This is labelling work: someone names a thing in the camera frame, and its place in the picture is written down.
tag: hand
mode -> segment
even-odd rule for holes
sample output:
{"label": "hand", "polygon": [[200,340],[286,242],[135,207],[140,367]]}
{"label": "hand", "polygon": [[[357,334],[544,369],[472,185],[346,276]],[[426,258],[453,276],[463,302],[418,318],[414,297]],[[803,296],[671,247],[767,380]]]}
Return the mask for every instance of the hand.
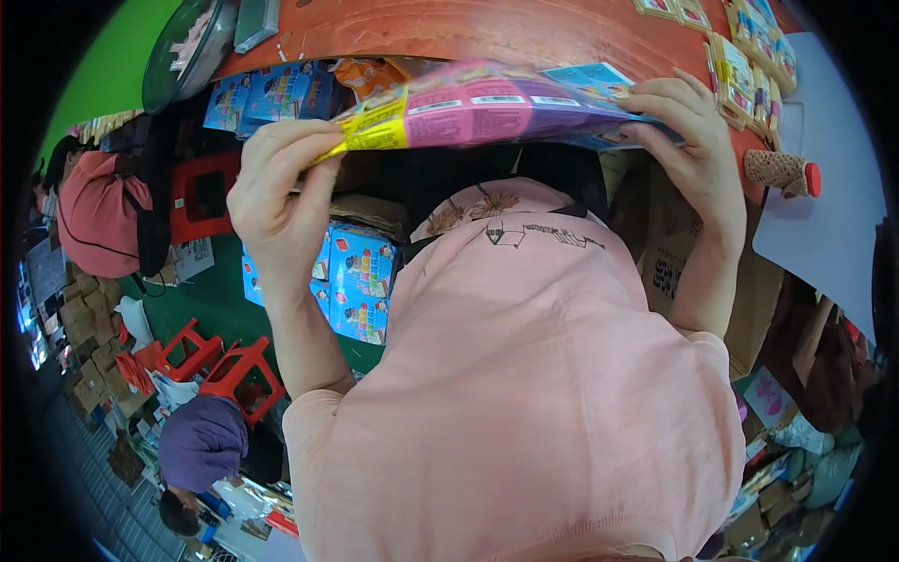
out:
{"label": "hand", "polygon": [[722,228],[742,241],[746,207],[727,123],[717,113],[715,96],[698,78],[678,68],[674,74],[631,86],[630,97],[619,100],[619,106],[664,121],[686,145],[676,147],[648,123],[628,123],[621,132],[659,161],[704,227]]}
{"label": "hand", "polygon": [[244,145],[227,208],[235,232],[253,257],[265,300],[283,303],[309,293],[341,158],[310,170],[298,197],[290,190],[301,170],[342,141],[339,125],[285,120],[260,127]]}

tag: blue toy box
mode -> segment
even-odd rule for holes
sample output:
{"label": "blue toy box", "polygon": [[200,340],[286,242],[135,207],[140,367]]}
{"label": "blue toy box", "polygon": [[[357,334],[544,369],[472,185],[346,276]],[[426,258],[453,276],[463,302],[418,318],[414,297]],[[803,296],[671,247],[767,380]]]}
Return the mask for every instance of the blue toy box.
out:
{"label": "blue toy box", "polygon": [[318,306],[322,309],[325,320],[329,320],[331,317],[331,284],[312,280],[309,283],[309,290],[312,291],[312,296],[316,298]]}
{"label": "blue toy box", "polygon": [[252,74],[241,74],[218,80],[212,87],[203,127],[237,132],[250,95],[252,78]]}
{"label": "blue toy box", "polygon": [[320,61],[264,68],[253,76],[241,134],[284,119],[331,119],[339,109],[343,89]]}
{"label": "blue toy box", "polygon": [[244,297],[250,302],[254,302],[260,307],[263,305],[263,290],[259,287],[259,274],[256,273],[256,266],[249,255],[241,258],[244,274]]}
{"label": "blue toy box", "polygon": [[389,299],[363,295],[354,288],[333,286],[331,327],[360,342],[384,345],[387,341]]}
{"label": "blue toy box", "polygon": [[312,279],[319,281],[328,281],[328,275],[331,272],[331,235],[337,223],[331,221],[325,231],[325,240],[322,242],[322,249],[318,252],[316,262],[312,266]]}
{"label": "blue toy box", "polygon": [[363,296],[390,296],[396,249],[377,230],[340,225],[331,233],[331,282]]}

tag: wooden table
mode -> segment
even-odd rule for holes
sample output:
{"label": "wooden table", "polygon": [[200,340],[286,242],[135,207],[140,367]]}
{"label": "wooden table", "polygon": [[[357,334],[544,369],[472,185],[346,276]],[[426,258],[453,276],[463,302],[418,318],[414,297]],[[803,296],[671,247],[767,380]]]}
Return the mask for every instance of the wooden table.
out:
{"label": "wooden table", "polygon": [[[712,28],[730,37],[718,0],[700,0]],[[802,31],[786,6],[770,0],[780,29]],[[706,36],[677,22],[641,15],[631,0],[282,0],[281,31],[245,55],[232,53],[218,76],[311,58],[405,55],[487,57],[543,70],[606,61],[640,81],[677,66],[710,85]],[[764,148],[751,131],[731,130],[737,159]],[[764,188],[743,178],[761,203]]]}

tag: small card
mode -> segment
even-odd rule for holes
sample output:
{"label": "small card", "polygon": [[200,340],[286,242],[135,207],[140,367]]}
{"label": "small card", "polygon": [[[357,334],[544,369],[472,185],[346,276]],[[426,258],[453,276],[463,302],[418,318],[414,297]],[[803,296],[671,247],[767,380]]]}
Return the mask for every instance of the small card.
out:
{"label": "small card", "polygon": [[654,15],[668,20],[678,21],[672,0],[634,0],[636,10],[643,15]]}

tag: dark hair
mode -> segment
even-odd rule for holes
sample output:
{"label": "dark hair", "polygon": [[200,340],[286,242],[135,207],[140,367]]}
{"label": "dark hair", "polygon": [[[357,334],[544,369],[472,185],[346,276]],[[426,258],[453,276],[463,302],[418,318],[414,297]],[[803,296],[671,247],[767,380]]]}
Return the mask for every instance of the dark hair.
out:
{"label": "dark hair", "polygon": [[59,193],[59,183],[62,182],[62,174],[66,170],[66,156],[79,150],[84,150],[84,146],[72,135],[65,135],[59,140],[53,148],[47,164],[47,173],[44,175],[45,192],[53,190]]}
{"label": "dark hair", "polygon": [[184,504],[171,490],[165,490],[159,498],[159,517],[163,525],[184,537],[193,537],[200,532],[197,514],[184,509]]}

